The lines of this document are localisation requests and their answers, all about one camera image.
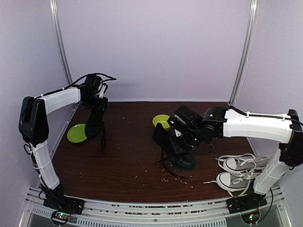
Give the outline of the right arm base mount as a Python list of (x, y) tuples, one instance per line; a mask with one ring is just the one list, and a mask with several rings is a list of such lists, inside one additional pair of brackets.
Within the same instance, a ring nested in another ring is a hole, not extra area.
[(233, 197), (226, 201), (230, 214), (239, 213), (245, 224), (254, 225), (261, 220), (260, 208), (267, 205), (265, 195), (252, 193)]

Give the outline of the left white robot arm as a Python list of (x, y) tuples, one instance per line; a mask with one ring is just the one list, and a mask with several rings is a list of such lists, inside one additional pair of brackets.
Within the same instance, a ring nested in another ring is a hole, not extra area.
[(24, 150), (31, 157), (38, 172), (46, 199), (58, 210), (68, 206), (63, 185), (57, 176), (48, 151), (48, 115), (71, 104), (82, 103), (90, 110), (84, 133), (88, 139), (101, 136), (101, 148), (106, 147), (106, 130), (103, 116), (108, 99), (104, 97), (107, 85), (80, 85), (62, 88), (37, 97), (23, 99), (19, 118), (19, 131), (25, 142)]

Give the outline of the black sneaker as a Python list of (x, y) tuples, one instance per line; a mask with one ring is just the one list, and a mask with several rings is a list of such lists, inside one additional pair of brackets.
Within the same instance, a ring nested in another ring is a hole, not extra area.
[(101, 150), (103, 153), (107, 146), (106, 128), (103, 121), (105, 111), (105, 107), (91, 109), (90, 116), (85, 125), (87, 139), (92, 140), (101, 135)]
[(189, 153), (192, 149), (184, 149), (178, 142), (179, 139), (176, 136), (169, 135), (163, 128), (161, 123), (157, 123), (152, 139), (161, 148), (160, 161), (164, 170), (171, 176), (178, 179), (187, 179), (187, 177), (178, 175), (172, 172), (165, 161), (168, 160), (173, 166), (181, 170), (193, 170), (196, 166), (194, 157)]

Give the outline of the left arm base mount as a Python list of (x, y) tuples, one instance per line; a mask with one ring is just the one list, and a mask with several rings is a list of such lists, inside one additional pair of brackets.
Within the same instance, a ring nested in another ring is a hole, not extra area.
[(84, 204), (84, 200), (66, 196), (64, 196), (63, 201), (45, 198), (43, 202), (45, 207), (53, 209), (50, 219), (56, 226), (67, 224), (73, 214), (81, 215)]

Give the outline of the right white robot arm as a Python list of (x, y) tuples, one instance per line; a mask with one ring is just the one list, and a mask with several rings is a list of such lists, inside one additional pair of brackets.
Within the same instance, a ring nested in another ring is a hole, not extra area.
[(235, 192), (243, 197), (246, 208), (254, 208), (270, 188), (292, 167), (303, 162), (303, 130), (297, 112), (287, 114), (258, 114), (242, 112), (230, 106), (208, 108), (203, 116), (181, 105), (169, 118), (175, 131), (169, 137), (165, 152), (171, 162), (184, 170), (195, 167), (190, 155), (204, 142), (214, 138), (252, 137), (274, 140), (279, 143), (274, 157), (258, 157), (250, 153), (220, 156), (222, 168), (215, 182), (230, 195)]

